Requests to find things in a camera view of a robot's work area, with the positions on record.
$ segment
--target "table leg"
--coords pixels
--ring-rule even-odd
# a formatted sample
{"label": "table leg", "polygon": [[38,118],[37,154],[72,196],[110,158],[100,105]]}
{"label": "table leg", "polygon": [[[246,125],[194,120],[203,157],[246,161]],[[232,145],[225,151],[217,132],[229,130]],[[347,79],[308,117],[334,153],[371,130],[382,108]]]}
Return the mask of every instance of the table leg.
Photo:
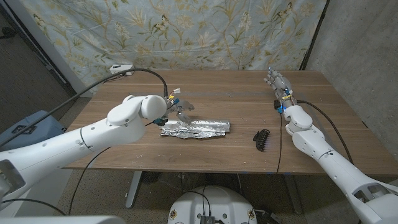
{"label": "table leg", "polygon": [[142,171],[134,171],[134,175],[132,177],[129,193],[127,193],[126,199],[126,207],[132,208],[134,202],[136,201],[136,196],[138,193],[139,182],[141,180]]}
{"label": "table leg", "polygon": [[301,201],[299,197],[299,192],[297,191],[296,181],[293,175],[284,175],[285,184],[287,191],[289,192],[290,200],[292,201],[294,212],[298,215],[303,213],[303,207],[301,206]]}

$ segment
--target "blue connector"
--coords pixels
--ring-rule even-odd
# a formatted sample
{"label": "blue connector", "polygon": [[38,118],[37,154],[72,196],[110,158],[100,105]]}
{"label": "blue connector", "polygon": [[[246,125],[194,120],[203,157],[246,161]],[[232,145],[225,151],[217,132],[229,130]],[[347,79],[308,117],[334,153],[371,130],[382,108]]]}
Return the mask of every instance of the blue connector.
{"label": "blue connector", "polygon": [[160,124],[163,120],[160,118],[157,118],[156,120],[154,120],[154,124]]}
{"label": "blue connector", "polygon": [[284,112],[284,107],[281,105],[280,108],[278,108],[278,113],[283,113]]}

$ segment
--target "wire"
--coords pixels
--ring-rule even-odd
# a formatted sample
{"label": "wire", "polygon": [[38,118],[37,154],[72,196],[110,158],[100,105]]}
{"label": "wire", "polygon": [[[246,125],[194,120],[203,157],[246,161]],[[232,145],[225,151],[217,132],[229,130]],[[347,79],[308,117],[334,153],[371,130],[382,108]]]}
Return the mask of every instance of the wire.
{"label": "wire", "polygon": [[1,203],[17,202],[17,201],[41,203],[42,205],[46,205],[52,209],[55,209],[57,212],[61,213],[62,215],[67,215],[65,212],[63,212],[59,208],[55,207],[54,205],[51,205],[47,202],[42,202],[40,200],[34,200],[34,199],[28,199],[28,198],[15,198],[15,199],[4,200]]}
{"label": "wire", "polygon": [[118,81],[118,80],[124,78],[125,76],[126,76],[126,74],[122,74],[122,75],[119,75],[119,76],[117,76],[117,77],[114,77],[114,78],[110,78],[110,79],[108,79],[108,80],[105,80],[103,83]]}
{"label": "wire", "polygon": [[345,151],[346,151],[346,153],[347,153],[347,156],[348,156],[348,160],[350,161],[350,163],[354,164],[353,158],[351,157],[351,154],[349,153],[349,150],[348,150],[348,148],[347,148],[346,143],[345,143],[344,140],[343,140],[343,137],[341,137],[340,132],[337,130],[335,124],[331,121],[331,119],[328,117],[328,115],[326,115],[321,109],[319,109],[317,106],[313,105],[313,104],[310,103],[310,102],[307,102],[307,101],[304,101],[304,100],[297,100],[297,103],[305,103],[305,104],[308,104],[308,105],[312,106],[312,107],[315,108],[317,111],[319,111],[319,113],[321,113],[321,114],[329,121],[329,123],[331,124],[331,126],[333,127],[333,129],[336,131],[336,134],[337,134],[338,138],[340,139],[341,143],[342,143],[343,146],[344,146],[344,149],[345,149]]}
{"label": "wire", "polygon": [[207,184],[204,186],[204,188],[203,188],[203,190],[201,192],[201,201],[203,203],[203,215],[205,215],[205,199],[203,199],[203,198],[205,196],[205,188],[206,187],[207,187]]}
{"label": "wire", "polygon": [[248,224],[250,224],[250,216],[251,216],[251,214],[252,214],[253,210],[254,210],[254,207],[251,209],[251,212],[250,212],[250,214],[249,214],[249,220],[248,220]]}
{"label": "wire", "polygon": [[238,176],[238,182],[239,182],[239,189],[241,190],[241,195],[243,195],[242,192],[242,185],[241,185],[241,178],[239,177],[239,174],[236,174]]}
{"label": "wire", "polygon": [[[209,216],[211,215],[210,202],[209,202],[209,200],[207,199],[207,197],[206,197],[204,194],[201,194],[201,193],[199,193],[199,192],[194,192],[194,191],[192,191],[192,190],[187,191],[187,193],[199,194],[199,195],[202,196],[202,198],[205,198],[206,201],[207,201],[207,204],[209,205]],[[203,215],[206,216],[206,215],[205,215],[205,203],[204,203],[204,202],[203,202]]]}
{"label": "wire", "polygon": [[85,167],[85,169],[83,169],[83,172],[81,173],[81,176],[80,176],[80,178],[79,178],[79,181],[78,181],[77,184],[76,184],[76,188],[75,188],[75,191],[74,191],[74,193],[73,193],[73,195],[72,195],[72,199],[70,200],[68,215],[70,215],[70,213],[71,213],[71,211],[72,211],[73,199],[75,199],[75,195],[76,195],[77,189],[78,189],[78,187],[79,187],[80,181],[81,181],[81,179],[83,178],[83,175],[85,174],[85,172],[86,172],[88,166],[89,166],[99,155],[101,155],[104,151],[107,151],[108,149],[110,149],[110,147],[107,147],[106,149],[104,149],[104,150],[102,150],[100,153],[98,153],[94,158],[91,159],[91,161],[89,161],[89,163],[87,164],[87,166]]}
{"label": "wire", "polygon": [[57,106],[56,108],[54,108],[52,111],[50,111],[50,112],[46,113],[45,115],[41,116],[39,119],[37,119],[37,120],[35,120],[34,122],[30,123],[30,125],[26,126],[25,128],[22,128],[19,132],[15,133],[14,135],[10,136],[10,137],[7,138],[5,141],[3,141],[3,142],[0,144],[0,147],[2,147],[3,145],[9,143],[11,140],[13,140],[14,138],[18,137],[20,134],[24,133],[24,132],[25,132],[26,130],[28,130],[29,128],[35,126],[37,123],[41,122],[41,121],[44,120],[46,117],[50,116],[51,114],[53,114],[54,112],[56,112],[57,110],[59,110],[61,107],[67,105],[69,102],[71,102],[71,101],[77,99],[80,95],[84,94],[85,92],[87,92],[88,90],[90,90],[91,88],[93,88],[94,86],[96,86],[96,85],[98,85],[98,84],[100,84],[100,83],[103,83],[103,82],[105,82],[106,80],[108,80],[108,79],[110,79],[110,78],[116,77],[116,76],[118,76],[118,75],[122,75],[123,73],[126,73],[126,72],[132,72],[132,71],[149,72],[149,73],[155,75],[156,77],[158,77],[158,78],[162,81],[163,86],[164,86],[164,92],[163,92],[164,97],[165,97],[165,98],[167,97],[167,95],[168,95],[168,94],[167,94],[167,84],[166,84],[166,82],[164,81],[164,79],[163,79],[158,73],[156,73],[156,72],[153,72],[153,71],[151,71],[151,70],[149,70],[149,69],[145,69],[145,68],[130,68],[130,69],[127,69],[127,70],[123,70],[123,71],[121,71],[121,72],[116,72],[116,73],[114,73],[114,74],[112,74],[112,75],[109,75],[109,76],[107,76],[107,77],[105,77],[105,78],[103,78],[103,79],[101,79],[101,80],[99,80],[99,81],[97,81],[97,82],[94,82],[93,84],[91,84],[90,86],[88,86],[88,87],[86,87],[84,90],[82,90],[81,92],[77,93],[75,96],[69,98],[69,100],[63,102],[61,105],[59,105],[59,106]]}
{"label": "wire", "polygon": [[174,103],[172,103],[172,105],[171,105],[170,107],[168,107],[168,108],[167,108],[167,110],[168,110],[168,109],[170,109],[170,108],[172,108],[174,105],[175,105],[175,104],[174,104]]}
{"label": "wire", "polygon": [[278,168],[276,168],[276,173],[279,172],[279,165],[280,165],[280,158],[282,157],[282,114],[280,115],[280,150],[279,150],[279,161],[278,161]]}

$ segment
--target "black handle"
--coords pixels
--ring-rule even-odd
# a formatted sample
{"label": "black handle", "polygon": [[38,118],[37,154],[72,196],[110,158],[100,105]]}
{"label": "black handle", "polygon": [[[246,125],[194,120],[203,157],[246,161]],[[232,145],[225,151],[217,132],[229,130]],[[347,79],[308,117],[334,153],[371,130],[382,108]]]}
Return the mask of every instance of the black handle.
{"label": "black handle", "polygon": [[10,27],[3,27],[1,28],[1,31],[4,36],[1,36],[0,39],[8,39],[17,35],[17,32],[15,32],[15,30],[11,29]]}

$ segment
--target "gray wall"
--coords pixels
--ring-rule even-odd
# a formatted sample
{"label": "gray wall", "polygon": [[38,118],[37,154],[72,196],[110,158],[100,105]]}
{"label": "gray wall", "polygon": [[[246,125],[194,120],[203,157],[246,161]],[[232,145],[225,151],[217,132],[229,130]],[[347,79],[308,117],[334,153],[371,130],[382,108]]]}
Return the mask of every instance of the gray wall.
{"label": "gray wall", "polygon": [[306,70],[321,71],[398,160],[398,1],[331,0]]}

